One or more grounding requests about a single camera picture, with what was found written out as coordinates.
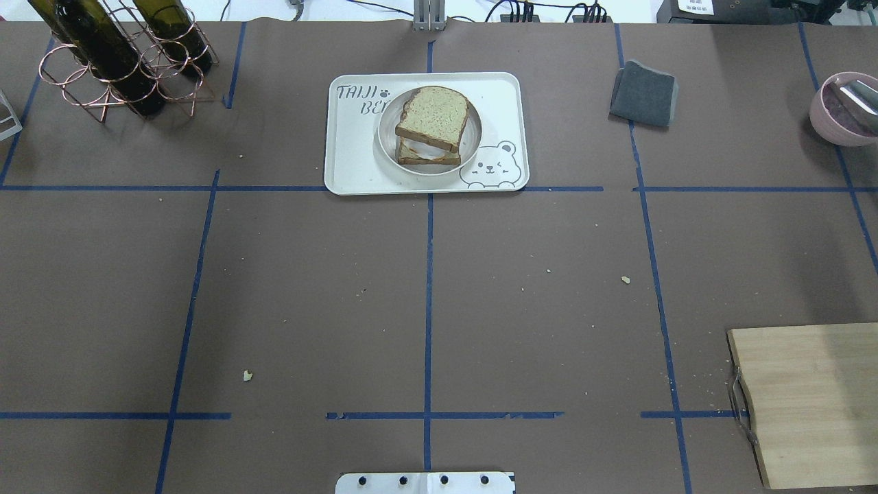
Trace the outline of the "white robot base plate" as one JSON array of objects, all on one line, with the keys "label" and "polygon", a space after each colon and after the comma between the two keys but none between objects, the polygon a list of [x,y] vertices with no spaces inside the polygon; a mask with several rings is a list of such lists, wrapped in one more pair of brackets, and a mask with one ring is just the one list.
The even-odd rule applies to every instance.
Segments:
[{"label": "white robot base plate", "polygon": [[335,493],[515,493],[514,474],[500,471],[348,473]]}]

